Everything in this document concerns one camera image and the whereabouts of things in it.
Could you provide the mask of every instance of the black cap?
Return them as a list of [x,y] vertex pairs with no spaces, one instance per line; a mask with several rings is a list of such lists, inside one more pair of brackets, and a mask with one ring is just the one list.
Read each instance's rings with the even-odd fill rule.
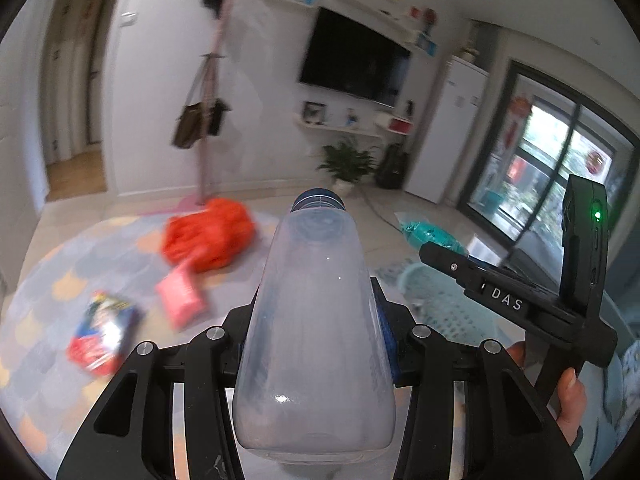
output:
[[333,207],[344,211],[344,202],[333,191],[323,187],[314,187],[301,193],[291,207],[292,211],[309,207]]

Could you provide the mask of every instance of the sliding glass door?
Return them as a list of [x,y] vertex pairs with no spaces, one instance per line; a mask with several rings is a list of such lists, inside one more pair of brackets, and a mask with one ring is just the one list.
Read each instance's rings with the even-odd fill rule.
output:
[[506,246],[535,234],[561,258],[570,174],[604,184],[619,208],[638,166],[638,138],[608,112],[544,74],[513,63],[484,152],[460,209]]

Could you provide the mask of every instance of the human hand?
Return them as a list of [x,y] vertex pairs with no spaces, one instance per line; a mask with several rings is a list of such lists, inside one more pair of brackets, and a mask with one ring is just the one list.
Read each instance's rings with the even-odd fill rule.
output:
[[[520,341],[509,348],[507,352],[515,363],[522,368],[524,366],[525,342]],[[567,368],[558,381],[558,399],[560,401],[560,413],[556,422],[565,439],[571,445],[577,434],[584,411],[587,409],[587,395],[584,393],[584,384],[575,374],[573,368]]]

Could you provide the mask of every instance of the pink package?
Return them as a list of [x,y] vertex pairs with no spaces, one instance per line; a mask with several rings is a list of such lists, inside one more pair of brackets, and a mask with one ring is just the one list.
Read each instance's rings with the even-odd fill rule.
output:
[[184,260],[156,285],[174,330],[183,328],[205,308],[191,277],[191,259]]

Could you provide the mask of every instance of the wall-mounted television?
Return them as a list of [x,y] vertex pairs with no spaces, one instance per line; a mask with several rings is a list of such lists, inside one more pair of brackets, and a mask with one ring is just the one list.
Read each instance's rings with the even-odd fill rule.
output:
[[410,57],[395,41],[321,7],[298,80],[394,106]]

